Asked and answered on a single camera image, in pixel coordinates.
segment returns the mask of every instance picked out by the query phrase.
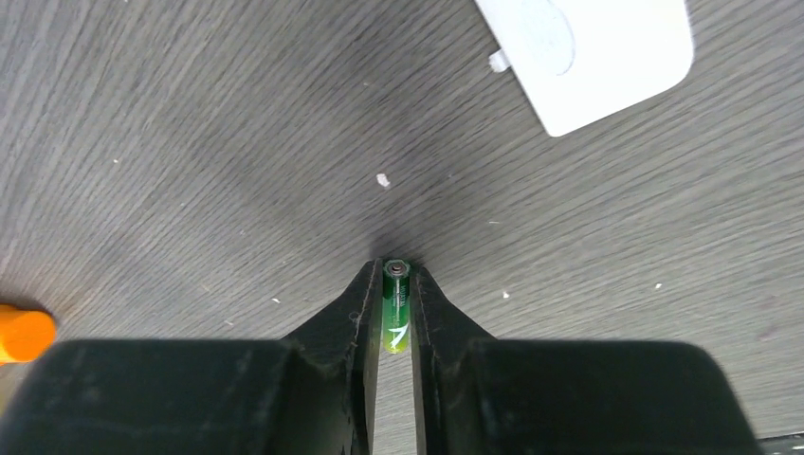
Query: green battery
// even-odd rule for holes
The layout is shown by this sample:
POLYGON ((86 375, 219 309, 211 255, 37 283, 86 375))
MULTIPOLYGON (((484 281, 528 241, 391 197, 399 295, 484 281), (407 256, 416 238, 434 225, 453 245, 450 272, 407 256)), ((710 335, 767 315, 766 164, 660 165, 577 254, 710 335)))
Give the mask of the green battery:
POLYGON ((408 347, 411 265, 401 259, 382 267, 382 345, 391 354, 408 347))

